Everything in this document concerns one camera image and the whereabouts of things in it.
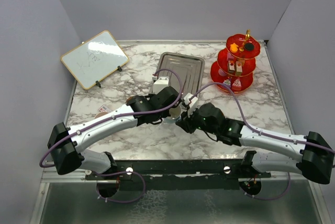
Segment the pink heart-shaped cake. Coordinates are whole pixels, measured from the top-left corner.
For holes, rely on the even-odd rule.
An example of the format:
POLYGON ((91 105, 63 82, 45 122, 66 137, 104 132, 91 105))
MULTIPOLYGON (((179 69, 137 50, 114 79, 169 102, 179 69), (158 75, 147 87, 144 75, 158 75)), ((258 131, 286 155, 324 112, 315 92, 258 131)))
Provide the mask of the pink heart-shaped cake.
POLYGON ((241 81, 239 78, 235 79, 234 82, 232 83, 231 88, 234 91, 240 91, 242 89, 241 81))

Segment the pink mug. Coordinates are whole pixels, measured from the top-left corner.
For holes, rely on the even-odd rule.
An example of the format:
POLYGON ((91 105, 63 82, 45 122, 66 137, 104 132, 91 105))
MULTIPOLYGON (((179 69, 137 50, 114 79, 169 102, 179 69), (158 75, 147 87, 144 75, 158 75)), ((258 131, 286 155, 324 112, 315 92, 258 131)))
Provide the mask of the pink mug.
POLYGON ((106 114, 108 114, 108 112, 106 112, 106 111, 101 111, 101 112, 99 112, 98 114, 96 114, 94 118, 97 119, 97 118, 102 117, 102 116, 104 116, 104 115, 106 115, 106 114))

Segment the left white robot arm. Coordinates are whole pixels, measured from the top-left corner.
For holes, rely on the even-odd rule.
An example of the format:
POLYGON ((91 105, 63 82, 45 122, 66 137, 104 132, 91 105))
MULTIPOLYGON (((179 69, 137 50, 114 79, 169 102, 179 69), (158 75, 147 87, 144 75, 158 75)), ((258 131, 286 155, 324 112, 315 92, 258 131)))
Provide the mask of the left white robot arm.
POLYGON ((180 98, 180 92, 168 86, 157 94, 133 96, 118 109, 89 122, 70 127, 62 122, 56 124, 47 147, 57 173, 65 175, 77 169, 86 169, 106 180, 112 178, 116 172, 112 155, 97 153, 88 147, 126 129, 143 124, 160 124, 180 98))

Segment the stainless steel tray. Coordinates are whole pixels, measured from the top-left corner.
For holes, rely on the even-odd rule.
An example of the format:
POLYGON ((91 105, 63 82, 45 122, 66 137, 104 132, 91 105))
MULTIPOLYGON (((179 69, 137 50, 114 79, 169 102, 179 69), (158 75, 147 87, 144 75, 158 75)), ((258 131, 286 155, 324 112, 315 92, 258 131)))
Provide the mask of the stainless steel tray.
POLYGON ((205 61, 202 58, 172 52, 164 52, 157 70, 173 70, 182 81, 182 96, 195 94, 202 85, 205 61))

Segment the red three-tier cake stand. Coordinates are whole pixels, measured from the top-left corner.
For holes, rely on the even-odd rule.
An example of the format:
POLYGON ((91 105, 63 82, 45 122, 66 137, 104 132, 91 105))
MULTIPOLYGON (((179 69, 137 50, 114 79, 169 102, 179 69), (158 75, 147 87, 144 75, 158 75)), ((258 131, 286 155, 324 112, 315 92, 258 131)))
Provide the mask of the red three-tier cake stand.
POLYGON ((248 29, 246 33, 235 34, 230 36, 226 41, 226 46, 224 49, 220 50, 217 55, 217 60, 211 65, 210 76, 213 82, 223 83, 226 79, 231 79, 233 83, 235 79, 239 78, 241 81, 242 89, 240 91, 231 90, 234 93, 241 93, 247 90, 254 81, 254 71, 256 69, 256 57, 261 52, 261 46, 258 41, 256 41, 251 36, 251 30, 248 29), (253 43, 254 50, 247 51, 244 49, 246 43, 253 43), (237 44, 239 46, 239 51, 237 53, 230 52, 230 45, 237 44), (234 62, 240 61, 242 63, 242 75, 236 76, 234 73, 229 73, 228 71, 228 61, 233 60, 234 62))

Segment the black round cookie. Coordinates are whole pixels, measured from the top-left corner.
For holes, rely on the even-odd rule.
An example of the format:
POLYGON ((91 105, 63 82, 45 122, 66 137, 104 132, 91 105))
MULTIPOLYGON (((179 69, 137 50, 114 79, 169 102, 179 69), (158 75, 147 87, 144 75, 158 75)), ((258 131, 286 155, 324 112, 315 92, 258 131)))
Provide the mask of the black round cookie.
POLYGON ((253 43, 246 43, 244 46, 244 49, 247 51, 253 51, 254 50, 254 44, 253 43))

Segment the white mug blue handle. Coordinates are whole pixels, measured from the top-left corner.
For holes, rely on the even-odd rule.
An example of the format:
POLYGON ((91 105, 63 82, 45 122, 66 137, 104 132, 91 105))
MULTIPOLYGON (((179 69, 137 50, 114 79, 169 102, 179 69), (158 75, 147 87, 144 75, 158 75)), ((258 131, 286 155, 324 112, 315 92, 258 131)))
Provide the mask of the white mug blue handle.
POLYGON ((167 124, 174 124, 181 119, 182 109, 180 106, 169 109, 169 116, 164 118, 164 122, 167 124))

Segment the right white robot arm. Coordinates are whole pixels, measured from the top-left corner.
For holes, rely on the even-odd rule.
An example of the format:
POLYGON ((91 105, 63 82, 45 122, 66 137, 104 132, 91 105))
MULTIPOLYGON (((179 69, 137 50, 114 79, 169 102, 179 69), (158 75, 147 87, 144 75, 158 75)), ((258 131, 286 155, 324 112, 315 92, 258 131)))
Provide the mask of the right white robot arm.
POLYGON ((319 184, 329 184, 333 169, 334 150, 317 132, 308 135, 285 135, 264 130, 247 123, 230 119, 211 103, 186 111, 176 123, 187 133, 201 130, 216 136, 216 140, 227 145, 254 147, 267 153, 249 152, 240 165, 245 177, 257 173, 279 171, 301 174, 319 184))

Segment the orange fish-shaped pastry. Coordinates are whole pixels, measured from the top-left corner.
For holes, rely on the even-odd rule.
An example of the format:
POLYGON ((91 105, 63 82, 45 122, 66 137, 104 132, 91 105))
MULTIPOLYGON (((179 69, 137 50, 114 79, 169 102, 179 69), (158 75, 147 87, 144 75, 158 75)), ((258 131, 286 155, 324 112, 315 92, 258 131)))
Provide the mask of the orange fish-shaped pastry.
POLYGON ((231 53, 237 53, 239 51, 239 46, 235 43, 230 45, 230 52, 231 53))

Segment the brown layered cake slice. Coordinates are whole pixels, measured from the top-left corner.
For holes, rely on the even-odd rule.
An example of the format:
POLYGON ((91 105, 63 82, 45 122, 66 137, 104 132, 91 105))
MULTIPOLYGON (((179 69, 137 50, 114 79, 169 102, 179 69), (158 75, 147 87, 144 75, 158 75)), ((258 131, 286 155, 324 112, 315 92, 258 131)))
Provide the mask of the brown layered cake slice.
POLYGON ((228 71, 229 73, 234 73, 236 71, 235 62, 233 60, 228 61, 228 71))

